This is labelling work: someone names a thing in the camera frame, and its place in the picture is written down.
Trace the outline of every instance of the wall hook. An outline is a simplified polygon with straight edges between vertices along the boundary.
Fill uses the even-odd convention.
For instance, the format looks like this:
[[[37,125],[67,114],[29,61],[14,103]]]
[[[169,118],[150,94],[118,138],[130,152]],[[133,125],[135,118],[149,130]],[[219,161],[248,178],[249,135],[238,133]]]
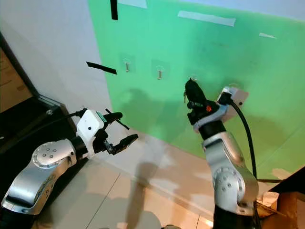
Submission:
[[[126,66],[126,72],[129,72],[128,62],[125,63],[125,66]]]
[[[158,72],[159,72],[159,76],[158,76],[158,80],[161,80],[162,79],[162,71],[161,70],[158,70]]]

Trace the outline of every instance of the bolt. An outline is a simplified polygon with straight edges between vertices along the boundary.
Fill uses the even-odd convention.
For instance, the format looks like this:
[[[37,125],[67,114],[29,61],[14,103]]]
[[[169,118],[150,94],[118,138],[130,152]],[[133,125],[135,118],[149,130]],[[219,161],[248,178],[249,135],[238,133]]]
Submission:
[[[52,111],[51,109],[49,109],[49,110],[46,111],[46,114],[47,114],[47,115],[52,115],[52,114],[53,114],[53,111]]]

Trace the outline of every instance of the black tape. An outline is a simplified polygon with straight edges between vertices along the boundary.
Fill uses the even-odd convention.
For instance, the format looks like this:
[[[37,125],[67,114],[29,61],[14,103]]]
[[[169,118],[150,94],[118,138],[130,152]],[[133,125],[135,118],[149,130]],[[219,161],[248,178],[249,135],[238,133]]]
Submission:
[[[111,18],[113,20],[118,20],[118,3],[117,0],[110,0],[111,6]]]
[[[103,65],[100,65],[100,64],[97,64],[97,63],[92,63],[92,62],[86,62],[88,67],[91,67],[91,68],[97,68],[97,69],[101,69],[105,72],[108,72],[108,73],[112,73],[112,74],[116,74],[116,70],[113,69],[113,68],[108,68],[108,67],[105,67]]]
[[[127,130],[130,130],[130,128],[129,128],[128,126],[126,126],[125,124],[123,124],[120,120],[116,120],[116,121],[117,121],[119,124],[121,124],[122,126],[124,126]]]

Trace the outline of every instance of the grout line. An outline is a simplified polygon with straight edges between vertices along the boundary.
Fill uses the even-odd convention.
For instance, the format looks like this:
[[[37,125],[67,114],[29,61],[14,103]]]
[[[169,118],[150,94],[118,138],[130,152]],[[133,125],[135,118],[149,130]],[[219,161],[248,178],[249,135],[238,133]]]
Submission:
[[[197,227],[198,227],[199,219],[200,219],[200,215],[198,215],[198,220],[197,220],[197,224],[196,224],[196,229],[197,229]]]
[[[109,189],[108,193],[106,194],[105,198],[102,200],[101,204],[99,205],[99,207],[97,208],[96,212],[94,213],[94,215],[92,216],[90,222],[88,223],[88,225],[86,226],[86,229],[89,227],[89,225],[91,224],[93,218],[95,217],[96,213],[99,211],[100,207],[102,206],[102,204],[105,202],[106,198],[108,197],[110,191],[112,190],[113,186],[115,185],[116,181],[119,179],[120,177],[120,173],[118,174],[118,177],[115,179],[113,185],[111,186],[111,188]]]

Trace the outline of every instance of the green sticker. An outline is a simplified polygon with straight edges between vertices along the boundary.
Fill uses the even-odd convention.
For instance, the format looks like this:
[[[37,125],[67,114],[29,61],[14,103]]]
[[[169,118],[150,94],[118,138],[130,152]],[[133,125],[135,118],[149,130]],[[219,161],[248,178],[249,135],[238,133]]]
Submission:
[[[103,122],[107,122],[107,120],[104,118],[104,116],[100,113],[100,112],[96,112],[97,113],[97,115],[101,118],[101,120],[103,120]]]

